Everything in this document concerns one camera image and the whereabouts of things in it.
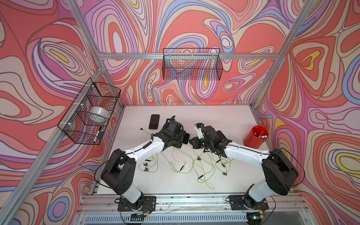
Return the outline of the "grey-edged smartphone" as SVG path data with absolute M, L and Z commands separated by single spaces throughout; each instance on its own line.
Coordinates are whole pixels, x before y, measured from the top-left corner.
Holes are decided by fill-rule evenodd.
M 150 130 L 157 130 L 158 129 L 159 119 L 160 119 L 159 114 L 152 114 L 151 115 L 150 123 L 149 123 L 149 129 Z

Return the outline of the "green earphone cable plug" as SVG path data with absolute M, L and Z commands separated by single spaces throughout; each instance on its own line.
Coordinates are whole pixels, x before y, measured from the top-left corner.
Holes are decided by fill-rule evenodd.
M 215 175 L 220 175 L 220 178 L 228 176 L 233 159 L 213 156 L 209 151 L 192 151 L 196 157 L 192 162 L 192 167 L 197 175 L 197 182 L 214 190 L 212 178 Z

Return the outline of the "black smartphone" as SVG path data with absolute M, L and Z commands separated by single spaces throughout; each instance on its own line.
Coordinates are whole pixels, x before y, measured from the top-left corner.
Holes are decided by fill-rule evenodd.
M 185 133 L 184 136 L 183 136 L 182 143 L 183 143 L 183 144 L 188 144 L 188 143 L 189 143 L 189 139 L 190 139 L 190 134 L 189 134 L 189 133 Z

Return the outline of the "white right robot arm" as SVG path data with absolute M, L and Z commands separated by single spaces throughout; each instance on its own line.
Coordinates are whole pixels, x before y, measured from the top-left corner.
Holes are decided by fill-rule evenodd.
M 285 154 L 279 150 L 264 151 L 240 145 L 227 139 L 212 126 L 203 123 L 194 125 L 197 136 L 189 143 L 194 149 L 209 150 L 219 157 L 237 159 L 263 171 L 264 178 L 252 184 L 241 197 L 243 207 L 253 210 L 272 196 L 286 196 L 299 176 L 299 172 Z

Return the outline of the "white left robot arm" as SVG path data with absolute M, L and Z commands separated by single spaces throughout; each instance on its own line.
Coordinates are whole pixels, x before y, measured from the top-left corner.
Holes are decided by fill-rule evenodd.
M 148 203 L 144 201 L 143 192 L 133 184 L 137 165 L 169 147 L 181 148 L 183 144 L 188 144 L 189 137 L 190 134 L 173 116 L 166 120 L 159 132 L 151 134 L 145 143 L 126 151 L 114 150 L 102 164 L 100 179 L 104 186 L 125 199 L 131 210 L 142 211 Z

